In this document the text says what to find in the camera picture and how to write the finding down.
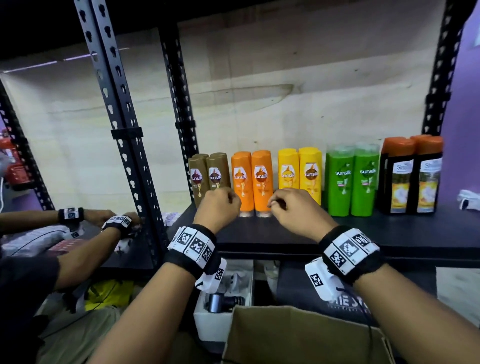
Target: person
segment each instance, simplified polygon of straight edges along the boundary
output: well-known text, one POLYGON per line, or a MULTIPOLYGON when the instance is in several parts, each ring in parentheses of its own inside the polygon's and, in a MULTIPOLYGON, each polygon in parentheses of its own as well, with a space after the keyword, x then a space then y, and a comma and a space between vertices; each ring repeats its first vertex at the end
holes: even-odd
MULTIPOLYGON (((207 191, 193 222, 216 234, 237 217, 240 205, 230 189, 207 191)), ((316 242, 337 226, 303 190, 278 190, 269 205, 281 225, 316 242)), ((164 363, 194 283, 189 271, 164 263, 89 364, 164 363)), ((354 289, 409 364, 478 362, 479 330, 388 264, 360 276, 354 289)))
MULTIPOLYGON (((110 210, 82 211, 84 219, 98 227, 115 216, 110 210)), ((132 219, 132 225, 141 223, 136 213, 125 215, 132 219)), ((0 233, 12 234, 38 229, 58 224, 59 219, 59 211, 1 213, 0 233)), ((54 319, 51 323, 33 320, 33 317, 50 293, 74 287, 88 279, 114 251, 119 239, 120 231, 109 227, 80 247, 59 257, 3 256, 0 259, 1 362, 85 362, 99 340, 118 320, 120 314, 116 310, 98 310, 78 322, 74 322, 74 315, 73 318, 54 319)))

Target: yellow shampoo bottle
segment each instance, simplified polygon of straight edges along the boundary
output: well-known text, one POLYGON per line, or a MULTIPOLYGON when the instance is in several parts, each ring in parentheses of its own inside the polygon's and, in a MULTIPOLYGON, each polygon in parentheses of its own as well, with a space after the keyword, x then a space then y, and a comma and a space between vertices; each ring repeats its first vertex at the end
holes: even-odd
POLYGON ((296 149, 278 151, 278 188, 300 188, 299 154, 296 149))
POLYGON ((315 147, 299 149, 300 189, 308 191, 320 205, 322 198, 322 152, 315 147))

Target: green shampoo bottle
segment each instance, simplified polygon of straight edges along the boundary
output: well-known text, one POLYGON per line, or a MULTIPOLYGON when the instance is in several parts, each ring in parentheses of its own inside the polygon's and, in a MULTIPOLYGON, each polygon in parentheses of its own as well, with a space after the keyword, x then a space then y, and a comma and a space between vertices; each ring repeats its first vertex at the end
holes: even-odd
POLYGON ((355 144, 351 209, 353 216, 372 215, 379 159, 380 146, 378 144, 355 144))
POLYGON ((332 216, 348 216, 350 212, 353 155, 352 146, 329 146, 327 150, 325 185, 328 213, 332 216))

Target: white cable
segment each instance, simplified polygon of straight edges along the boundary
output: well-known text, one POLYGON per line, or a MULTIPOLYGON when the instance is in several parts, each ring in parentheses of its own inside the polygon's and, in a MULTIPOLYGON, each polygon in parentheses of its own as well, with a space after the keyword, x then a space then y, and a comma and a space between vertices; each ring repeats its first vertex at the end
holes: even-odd
POLYGON ((0 179, 0 212, 3 211, 3 177, 0 179))

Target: black t-shirt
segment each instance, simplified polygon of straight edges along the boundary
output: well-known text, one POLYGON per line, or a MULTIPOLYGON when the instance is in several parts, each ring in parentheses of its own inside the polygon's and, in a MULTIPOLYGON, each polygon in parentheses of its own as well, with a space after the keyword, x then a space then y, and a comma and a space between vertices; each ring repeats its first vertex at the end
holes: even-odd
POLYGON ((35 351, 31 346, 36 336, 31 335, 30 324, 52 293, 59 270, 56 257, 0 259, 0 346, 35 351))

